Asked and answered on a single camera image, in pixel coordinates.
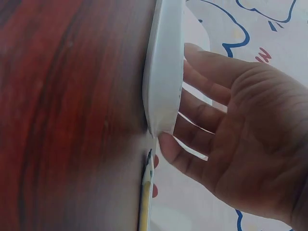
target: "hand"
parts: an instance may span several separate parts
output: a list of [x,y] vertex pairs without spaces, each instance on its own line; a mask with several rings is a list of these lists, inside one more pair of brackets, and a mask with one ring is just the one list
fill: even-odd
[[275,68],[187,44],[184,81],[228,107],[224,113],[182,90],[165,159],[230,206],[293,224],[308,174],[308,90]]

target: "white object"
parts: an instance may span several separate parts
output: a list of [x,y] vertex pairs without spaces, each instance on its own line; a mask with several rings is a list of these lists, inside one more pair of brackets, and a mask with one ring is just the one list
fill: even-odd
[[157,0],[143,75],[149,131],[173,133],[183,82],[184,0]]

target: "blue outline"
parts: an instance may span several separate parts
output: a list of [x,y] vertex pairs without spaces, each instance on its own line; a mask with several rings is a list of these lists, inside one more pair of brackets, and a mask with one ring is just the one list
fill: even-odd
[[230,18],[237,26],[239,26],[239,27],[242,29],[242,31],[244,32],[244,34],[245,34],[245,40],[244,40],[243,42],[241,42],[241,43],[234,43],[234,44],[229,44],[229,43],[223,43],[223,44],[222,44],[223,48],[226,50],[226,52],[227,52],[227,54],[228,54],[228,57],[233,58],[233,53],[232,53],[231,48],[237,48],[237,47],[246,46],[246,45],[249,43],[249,41],[250,41],[250,36],[249,36],[248,32],[247,32],[246,29],[245,29],[241,24],[239,24],[239,23],[235,20],[235,18],[234,18],[229,12],[227,12],[225,9],[222,9],[220,6],[218,6],[218,5],[216,5],[216,4],[212,3],[212,2],[206,1],[206,0],[200,0],[200,1],[207,2],[207,3],[209,3],[209,4],[213,5],[213,6],[216,6],[216,7],[218,7],[219,9],[221,9],[221,10],[222,10],[224,13],[226,13],[226,14],[229,16],[229,18]]
[[273,19],[273,18],[271,18],[271,17],[269,17],[269,16],[267,16],[267,15],[261,13],[261,12],[258,11],[256,8],[252,8],[252,9],[245,8],[242,4],[239,3],[239,0],[235,0],[235,1],[236,1],[236,3],[238,4],[239,7],[243,8],[243,9],[245,9],[245,10],[248,10],[248,11],[255,11],[255,12],[257,12],[258,14],[260,14],[260,15],[262,15],[262,16],[264,16],[264,17],[270,19],[270,20],[273,20],[273,21],[275,21],[275,22],[278,22],[278,23],[288,23],[288,22],[291,20],[291,18],[292,18],[292,10],[293,10],[293,7],[294,7],[294,5],[295,5],[295,3],[296,3],[296,0],[293,0],[292,5],[291,5],[290,10],[289,10],[288,18],[287,18],[286,20],[280,21],[280,20]]
[[269,25],[270,25],[270,28],[271,28],[272,31],[276,31],[277,32],[276,28],[274,27],[274,25],[273,25],[273,23],[271,21],[269,21]]
[[279,23],[276,22],[276,24],[277,24],[278,26],[280,26],[280,28],[284,28],[284,27],[283,27],[282,25],[280,25]]
[[237,213],[237,215],[239,216],[238,218],[237,218],[237,231],[243,231],[242,230],[242,219],[243,219],[243,214],[241,213],[241,211],[240,210],[235,210],[236,211],[236,213]]

